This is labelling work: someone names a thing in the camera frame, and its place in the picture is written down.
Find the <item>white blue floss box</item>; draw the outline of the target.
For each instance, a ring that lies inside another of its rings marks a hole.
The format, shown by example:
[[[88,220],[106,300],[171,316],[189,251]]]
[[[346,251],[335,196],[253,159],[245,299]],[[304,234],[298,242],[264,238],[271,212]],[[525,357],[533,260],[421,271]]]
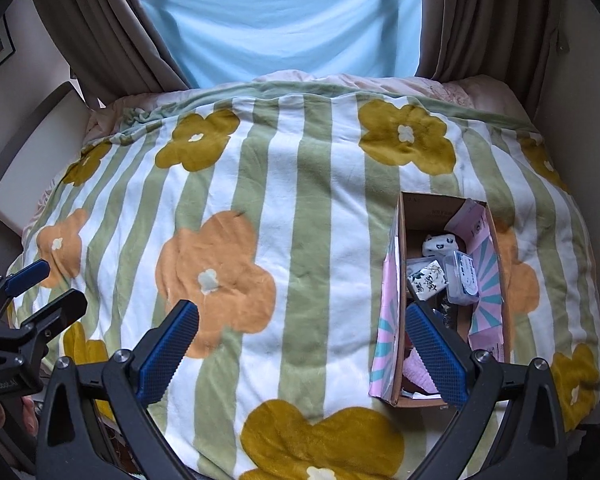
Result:
[[[451,304],[470,306],[479,300],[479,282],[474,259],[454,250],[443,260],[446,277],[446,298]]]

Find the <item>floral striped blanket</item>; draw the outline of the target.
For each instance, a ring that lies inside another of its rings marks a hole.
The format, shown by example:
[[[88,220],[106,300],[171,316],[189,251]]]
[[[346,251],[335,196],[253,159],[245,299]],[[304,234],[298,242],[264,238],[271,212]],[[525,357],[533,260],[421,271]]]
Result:
[[[396,479],[442,433],[370,396],[388,368],[381,274],[402,193],[483,200],[506,310],[476,323],[507,355],[550,364],[567,428],[600,400],[600,298],[588,230],[522,110],[445,91],[410,96],[267,81],[122,99],[23,233],[14,268],[50,275],[16,298],[22,323],[69,288],[84,317],[60,356],[131,348],[181,299],[200,329],[151,415],[215,479]]]

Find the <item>white black spotted plush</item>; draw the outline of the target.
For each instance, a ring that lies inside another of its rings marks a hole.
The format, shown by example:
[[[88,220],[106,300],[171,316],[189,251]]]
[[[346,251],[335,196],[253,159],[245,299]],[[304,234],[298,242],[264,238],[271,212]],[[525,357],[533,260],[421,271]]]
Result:
[[[422,242],[422,255],[424,257],[444,257],[459,249],[457,239],[452,233],[427,235]]]

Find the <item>brown curtain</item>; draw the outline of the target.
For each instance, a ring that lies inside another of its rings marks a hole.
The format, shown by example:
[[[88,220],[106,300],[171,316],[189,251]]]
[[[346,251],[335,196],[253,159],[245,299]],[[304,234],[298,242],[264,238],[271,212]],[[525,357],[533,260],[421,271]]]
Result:
[[[440,82],[492,77],[534,115],[563,1],[422,0],[416,74]]]
[[[188,88],[140,0],[33,0],[83,89],[104,104]]]

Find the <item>light blue curtain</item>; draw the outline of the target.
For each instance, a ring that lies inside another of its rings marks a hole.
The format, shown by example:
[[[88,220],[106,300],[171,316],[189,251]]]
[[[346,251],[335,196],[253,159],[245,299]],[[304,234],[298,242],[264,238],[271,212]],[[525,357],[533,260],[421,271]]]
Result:
[[[422,0],[140,0],[193,88],[276,70],[408,77]]]

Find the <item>brown curtain left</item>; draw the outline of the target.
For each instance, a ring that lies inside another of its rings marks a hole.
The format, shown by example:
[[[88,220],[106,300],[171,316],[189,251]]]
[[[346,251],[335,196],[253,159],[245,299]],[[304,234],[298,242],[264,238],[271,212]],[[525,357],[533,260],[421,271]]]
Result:
[[[104,104],[188,88],[140,0],[33,0],[83,89]]]

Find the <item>brown curtain right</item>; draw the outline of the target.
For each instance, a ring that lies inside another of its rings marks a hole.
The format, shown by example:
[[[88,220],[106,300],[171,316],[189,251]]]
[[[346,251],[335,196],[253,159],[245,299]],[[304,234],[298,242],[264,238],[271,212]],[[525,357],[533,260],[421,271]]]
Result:
[[[422,0],[416,74],[440,82],[492,77],[534,115],[563,1]]]

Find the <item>cardboard box pink lining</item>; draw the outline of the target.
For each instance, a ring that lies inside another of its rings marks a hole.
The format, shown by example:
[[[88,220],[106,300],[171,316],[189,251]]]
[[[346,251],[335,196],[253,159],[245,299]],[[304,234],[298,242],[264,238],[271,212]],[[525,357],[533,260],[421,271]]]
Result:
[[[488,204],[470,198],[403,192],[382,268],[379,327],[370,372],[370,396],[395,408],[444,404],[440,396],[428,396],[404,377],[403,363],[412,350],[405,328],[405,310],[412,302],[407,263],[422,258],[422,244],[428,235],[448,233],[456,237],[460,251],[474,260],[479,291],[476,304],[460,309],[457,333],[471,349],[488,350],[498,361],[510,361],[504,272]]]

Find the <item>black garbage bag roll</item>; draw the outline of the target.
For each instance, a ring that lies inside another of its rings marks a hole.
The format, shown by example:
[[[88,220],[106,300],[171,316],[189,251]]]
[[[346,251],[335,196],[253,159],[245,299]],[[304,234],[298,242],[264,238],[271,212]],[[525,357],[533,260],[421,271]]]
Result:
[[[445,298],[438,298],[434,302],[432,310],[434,315],[442,322],[443,326],[453,333],[457,332],[458,327],[458,309],[456,304],[451,304]]]

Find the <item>white headboard panel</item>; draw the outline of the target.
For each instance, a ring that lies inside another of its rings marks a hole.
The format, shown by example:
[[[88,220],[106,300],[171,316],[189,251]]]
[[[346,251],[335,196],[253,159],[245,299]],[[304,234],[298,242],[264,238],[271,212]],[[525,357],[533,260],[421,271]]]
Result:
[[[64,82],[26,118],[0,154],[0,222],[20,236],[58,172],[80,154],[91,110]]]

